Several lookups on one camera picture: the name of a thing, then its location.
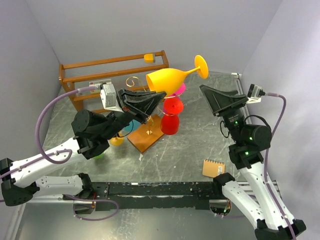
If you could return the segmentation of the blue wine glass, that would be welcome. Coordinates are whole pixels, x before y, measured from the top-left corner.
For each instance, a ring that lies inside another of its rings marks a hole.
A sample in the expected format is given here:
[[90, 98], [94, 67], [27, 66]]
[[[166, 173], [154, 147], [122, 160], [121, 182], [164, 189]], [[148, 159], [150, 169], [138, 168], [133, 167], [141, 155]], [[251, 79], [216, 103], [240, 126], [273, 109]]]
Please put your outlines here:
[[137, 120], [133, 119], [128, 126], [124, 127], [123, 130], [125, 132], [134, 132], [140, 127], [141, 123], [138, 122]]

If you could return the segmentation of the red wine glass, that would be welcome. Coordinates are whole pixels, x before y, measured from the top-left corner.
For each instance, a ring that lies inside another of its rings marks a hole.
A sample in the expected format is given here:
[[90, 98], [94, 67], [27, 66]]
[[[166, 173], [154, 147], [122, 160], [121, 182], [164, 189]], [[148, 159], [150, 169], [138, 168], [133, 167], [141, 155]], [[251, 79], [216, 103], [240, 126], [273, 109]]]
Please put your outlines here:
[[180, 126], [179, 114], [184, 110], [184, 104], [178, 97], [167, 98], [163, 104], [164, 116], [160, 129], [165, 135], [175, 135]]

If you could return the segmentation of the orange wine glass front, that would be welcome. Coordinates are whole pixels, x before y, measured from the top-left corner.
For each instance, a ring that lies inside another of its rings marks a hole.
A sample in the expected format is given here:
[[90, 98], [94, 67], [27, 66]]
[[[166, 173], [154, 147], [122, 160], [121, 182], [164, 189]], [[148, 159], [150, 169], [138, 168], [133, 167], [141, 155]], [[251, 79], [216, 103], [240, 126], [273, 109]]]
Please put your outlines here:
[[194, 58], [194, 68], [183, 71], [176, 68], [163, 68], [146, 75], [146, 82], [151, 92], [165, 92], [166, 96], [174, 94], [184, 83], [186, 77], [197, 73], [202, 79], [209, 76], [209, 68], [206, 60], [201, 55]]

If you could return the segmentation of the orange wine glass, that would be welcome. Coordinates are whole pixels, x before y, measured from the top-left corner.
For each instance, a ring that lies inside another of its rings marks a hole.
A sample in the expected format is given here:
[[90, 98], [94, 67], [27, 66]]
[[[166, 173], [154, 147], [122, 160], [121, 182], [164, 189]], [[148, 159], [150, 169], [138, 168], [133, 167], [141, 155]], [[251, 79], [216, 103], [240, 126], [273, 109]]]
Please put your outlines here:
[[109, 143], [113, 146], [120, 146], [123, 142], [124, 138], [122, 136], [115, 136], [109, 140]]
[[202, 79], [209, 76], [209, 68], [206, 60], [201, 55], [194, 58], [194, 68], [183, 71], [176, 68], [163, 68], [146, 75], [146, 82], [151, 92], [165, 92], [166, 96], [174, 94], [184, 83], [186, 77], [197, 73]]

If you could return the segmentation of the pink wine glass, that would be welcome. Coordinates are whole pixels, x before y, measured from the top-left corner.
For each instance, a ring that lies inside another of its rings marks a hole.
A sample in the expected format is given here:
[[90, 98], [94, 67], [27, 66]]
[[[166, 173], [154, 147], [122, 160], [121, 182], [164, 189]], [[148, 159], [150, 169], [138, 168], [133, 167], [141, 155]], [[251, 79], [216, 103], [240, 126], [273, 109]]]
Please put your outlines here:
[[163, 104], [163, 112], [167, 115], [180, 114], [184, 109], [184, 104], [180, 96], [186, 90], [186, 85], [183, 83], [179, 89], [169, 97], [166, 97]]

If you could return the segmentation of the green wine glass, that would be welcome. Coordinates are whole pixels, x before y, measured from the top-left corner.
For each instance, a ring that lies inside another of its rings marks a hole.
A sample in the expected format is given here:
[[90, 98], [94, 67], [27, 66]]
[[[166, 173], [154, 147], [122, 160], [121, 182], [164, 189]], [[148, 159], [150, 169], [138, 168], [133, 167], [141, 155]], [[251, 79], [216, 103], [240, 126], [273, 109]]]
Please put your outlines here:
[[105, 155], [105, 153], [102, 152], [101, 154], [99, 154], [99, 155], [97, 155], [97, 156], [95, 156], [95, 157], [93, 157], [93, 158], [94, 158], [95, 160], [98, 160], [98, 159], [101, 159], [104, 155]]

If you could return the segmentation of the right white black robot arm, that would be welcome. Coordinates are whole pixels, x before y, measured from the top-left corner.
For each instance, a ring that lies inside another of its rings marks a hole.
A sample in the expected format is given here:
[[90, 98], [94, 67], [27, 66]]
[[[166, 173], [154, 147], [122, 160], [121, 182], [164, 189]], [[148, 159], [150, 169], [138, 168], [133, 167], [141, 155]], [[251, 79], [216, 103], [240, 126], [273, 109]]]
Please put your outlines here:
[[220, 187], [224, 197], [242, 212], [254, 228], [258, 240], [295, 240], [307, 228], [305, 223], [293, 216], [277, 193], [267, 170], [268, 158], [261, 152], [269, 152], [276, 129], [259, 116], [263, 124], [249, 124], [242, 113], [246, 104], [258, 103], [262, 97], [286, 98], [277, 93], [265, 92], [262, 87], [251, 84], [247, 94], [235, 91], [220, 91], [201, 85], [212, 114], [221, 117], [221, 126], [228, 130], [234, 144], [229, 146], [229, 158], [244, 176], [255, 199], [252, 199], [229, 173], [223, 173], [213, 180]]

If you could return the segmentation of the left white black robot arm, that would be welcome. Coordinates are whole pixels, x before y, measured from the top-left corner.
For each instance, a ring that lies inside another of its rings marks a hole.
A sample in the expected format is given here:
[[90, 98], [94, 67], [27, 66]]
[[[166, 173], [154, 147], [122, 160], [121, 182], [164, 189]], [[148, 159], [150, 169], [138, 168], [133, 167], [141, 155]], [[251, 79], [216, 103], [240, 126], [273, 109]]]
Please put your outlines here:
[[22, 160], [2, 159], [2, 202], [13, 207], [34, 197], [47, 195], [90, 199], [94, 188], [88, 174], [79, 173], [67, 177], [52, 177], [49, 174], [101, 155], [110, 146], [109, 141], [132, 120], [146, 124], [165, 96], [164, 91], [121, 89], [116, 93], [115, 107], [107, 115], [87, 109], [78, 111], [71, 123], [74, 136], [67, 141], [47, 151], [39, 144], [39, 154]]

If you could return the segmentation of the wooden shelf rack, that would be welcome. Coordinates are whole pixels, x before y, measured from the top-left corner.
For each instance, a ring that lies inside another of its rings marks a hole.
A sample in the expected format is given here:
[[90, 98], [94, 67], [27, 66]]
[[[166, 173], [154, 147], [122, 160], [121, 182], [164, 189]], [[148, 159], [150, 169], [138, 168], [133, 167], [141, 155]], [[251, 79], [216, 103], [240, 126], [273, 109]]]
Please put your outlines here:
[[164, 50], [155, 53], [155, 62], [144, 61], [144, 54], [113, 57], [85, 61], [59, 66], [59, 81], [66, 92], [77, 88], [89, 87], [89, 82], [111, 79], [116, 90], [129, 89], [143, 91], [149, 87], [145, 76], [148, 73], [169, 67], [169, 60]]

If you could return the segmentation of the small white green box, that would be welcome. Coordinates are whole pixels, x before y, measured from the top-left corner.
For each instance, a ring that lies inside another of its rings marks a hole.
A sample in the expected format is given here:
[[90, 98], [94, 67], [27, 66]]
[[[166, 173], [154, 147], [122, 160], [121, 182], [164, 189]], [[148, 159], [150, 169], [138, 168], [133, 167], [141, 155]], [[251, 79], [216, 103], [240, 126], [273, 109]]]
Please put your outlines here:
[[90, 81], [89, 82], [89, 86], [95, 86], [94, 90], [91, 90], [90, 93], [91, 94], [99, 94], [101, 87], [100, 85], [102, 84], [111, 84], [112, 80], [110, 78], [105, 78], [105, 79], [99, 79], [99, 80], [94, 80], [94, 81]]

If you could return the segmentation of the yellow grey block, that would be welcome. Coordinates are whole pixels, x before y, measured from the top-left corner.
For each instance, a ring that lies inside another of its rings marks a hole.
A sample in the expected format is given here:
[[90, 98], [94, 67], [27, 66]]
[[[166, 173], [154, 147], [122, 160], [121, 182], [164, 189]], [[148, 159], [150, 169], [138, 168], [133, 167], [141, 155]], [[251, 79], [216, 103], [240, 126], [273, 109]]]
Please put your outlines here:
[[146, 53], [143, 55], [143, 59], [146, 63], [155, 63], [156, 62], [156, 55], [155, 55], [155, 53]]

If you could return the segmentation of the brown spiral notepad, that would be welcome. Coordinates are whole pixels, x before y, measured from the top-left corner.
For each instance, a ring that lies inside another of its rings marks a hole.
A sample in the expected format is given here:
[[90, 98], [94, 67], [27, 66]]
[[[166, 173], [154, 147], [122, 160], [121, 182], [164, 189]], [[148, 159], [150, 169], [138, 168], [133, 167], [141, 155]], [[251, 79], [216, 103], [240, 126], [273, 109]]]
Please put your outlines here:
[[225, 164], [215, 160], [205, 159], [203, 161], [202, 175], [209, 178], [215, 178], [225, 173]]

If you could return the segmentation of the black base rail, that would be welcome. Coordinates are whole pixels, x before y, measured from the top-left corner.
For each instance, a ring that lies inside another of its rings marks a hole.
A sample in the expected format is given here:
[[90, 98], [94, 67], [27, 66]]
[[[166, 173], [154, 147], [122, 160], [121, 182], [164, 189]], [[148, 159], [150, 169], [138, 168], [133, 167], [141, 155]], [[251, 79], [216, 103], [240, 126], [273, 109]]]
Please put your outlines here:
[[194, 208], [209, 210], [211, 203], [226, 197], [213, 181], [185, 182], [93, 182], [88, 197], [112, 200], [120, 209]]

